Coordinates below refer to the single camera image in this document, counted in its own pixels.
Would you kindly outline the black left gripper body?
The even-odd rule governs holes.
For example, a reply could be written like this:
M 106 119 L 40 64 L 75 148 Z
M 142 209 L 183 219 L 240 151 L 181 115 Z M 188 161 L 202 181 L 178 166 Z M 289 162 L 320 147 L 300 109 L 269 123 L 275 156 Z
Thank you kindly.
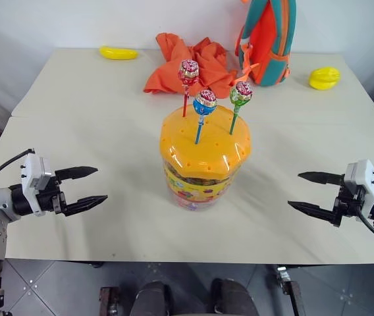
M 42 211 L 64 214 L 67 210 L 65 194 L 60 189 L 64 175 L 64 171 L 55 171 L 55 175 L 49 179 L 46 187 L 37 194 L 37 201 Z

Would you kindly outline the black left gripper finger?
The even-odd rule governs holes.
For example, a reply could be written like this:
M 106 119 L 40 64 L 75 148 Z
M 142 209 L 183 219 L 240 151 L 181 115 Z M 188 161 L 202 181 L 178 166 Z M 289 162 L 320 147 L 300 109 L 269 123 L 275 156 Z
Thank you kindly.
M 98 169 L 95 167 L 71 167 L 67 169 L 56 170 L 55 177 L 58 181 L 64 181 L 68 179 L 76 180 L 78 178 L 89 176 L 97 171 Z
M 72 216 L 78 213 L 83 213 L 103 203 L 107 198 L 108 196 L 104 195 L 104 196 L 90 196 L 90 197 L 79 199 L 77 202 L 68 204 L 66 206 L 64 210 L 64 215 L 68 217 L 68 216 Z

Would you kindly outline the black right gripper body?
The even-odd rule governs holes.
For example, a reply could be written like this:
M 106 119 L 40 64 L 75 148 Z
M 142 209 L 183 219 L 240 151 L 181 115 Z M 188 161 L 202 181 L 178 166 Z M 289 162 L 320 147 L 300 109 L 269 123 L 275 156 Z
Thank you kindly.
M 331 223 L 339 227 L 343 217 L 355 217 L 360 220 L 365 203 L 365 188 L 361 185 L 347 184 L 342 181 L 333 205 Z

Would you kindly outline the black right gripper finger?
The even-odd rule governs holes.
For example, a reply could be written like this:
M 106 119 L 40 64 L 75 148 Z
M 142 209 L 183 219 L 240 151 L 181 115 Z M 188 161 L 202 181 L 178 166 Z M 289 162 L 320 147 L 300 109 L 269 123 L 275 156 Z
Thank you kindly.
M 321 219 L 331 223 L 334 226 L 338 226 L 337 217 L 333 211 L 328 211 L 320 208 L 318 205 L 301 201 L 288 201 L 288 204 L 305 215 L 314 217 L 316 219 Z
M 298 174 L 300 178 L 309 180 L 310 182 L 318 184 L 333 184 L 341 186 L 343 184 L 344 175 L 343 174 L 333 174 L 329 172 L 301 172 Z

